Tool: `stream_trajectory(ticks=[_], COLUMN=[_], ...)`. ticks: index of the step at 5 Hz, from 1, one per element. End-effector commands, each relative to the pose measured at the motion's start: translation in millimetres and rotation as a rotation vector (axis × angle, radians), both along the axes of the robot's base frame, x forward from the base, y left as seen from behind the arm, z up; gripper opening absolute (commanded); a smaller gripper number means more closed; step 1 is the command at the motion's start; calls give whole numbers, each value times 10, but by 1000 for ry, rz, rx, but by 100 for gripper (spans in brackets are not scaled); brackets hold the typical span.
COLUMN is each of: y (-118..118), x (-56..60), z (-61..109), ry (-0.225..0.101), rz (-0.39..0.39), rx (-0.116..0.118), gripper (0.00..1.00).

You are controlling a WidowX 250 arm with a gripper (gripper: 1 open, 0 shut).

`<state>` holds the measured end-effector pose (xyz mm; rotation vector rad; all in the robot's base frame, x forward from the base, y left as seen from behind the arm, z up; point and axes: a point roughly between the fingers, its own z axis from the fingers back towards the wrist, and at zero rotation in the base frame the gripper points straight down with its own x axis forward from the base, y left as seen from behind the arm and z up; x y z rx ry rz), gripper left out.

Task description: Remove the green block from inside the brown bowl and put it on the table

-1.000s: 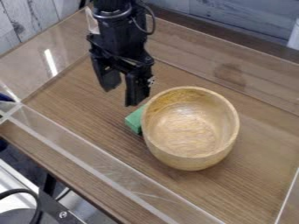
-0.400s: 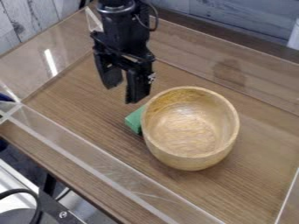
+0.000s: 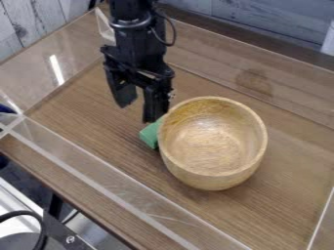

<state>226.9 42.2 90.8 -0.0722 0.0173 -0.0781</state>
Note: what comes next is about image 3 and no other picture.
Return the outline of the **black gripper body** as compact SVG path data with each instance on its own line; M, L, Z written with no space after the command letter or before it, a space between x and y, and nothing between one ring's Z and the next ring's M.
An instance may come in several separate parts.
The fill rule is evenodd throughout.
M104 67L121 71L140 88L149 85L170 86L173 70L164 61L166 48L175 41L165 41L164 19L132 19L109 21L116 45L102 45Z

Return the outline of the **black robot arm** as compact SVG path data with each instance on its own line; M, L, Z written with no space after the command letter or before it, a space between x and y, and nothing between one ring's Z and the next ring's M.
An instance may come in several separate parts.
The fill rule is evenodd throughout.
M164 61L166 48L165 22L170 19L157 8L157 0L109 0L108 26L114 32L114 45L102 45L104 72L113 100L120 108L142 92L141 122L154 122L169 108L175 71Z

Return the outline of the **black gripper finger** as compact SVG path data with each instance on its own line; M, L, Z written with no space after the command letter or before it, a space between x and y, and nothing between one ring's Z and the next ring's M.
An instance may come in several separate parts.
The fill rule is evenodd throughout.
M142 90L142 116L144 123L154 122L168 111L170 86L149 85Z
M132 84L126 75L114 68L104 67L108 87L120 108L129 105L137 98L136 85Z

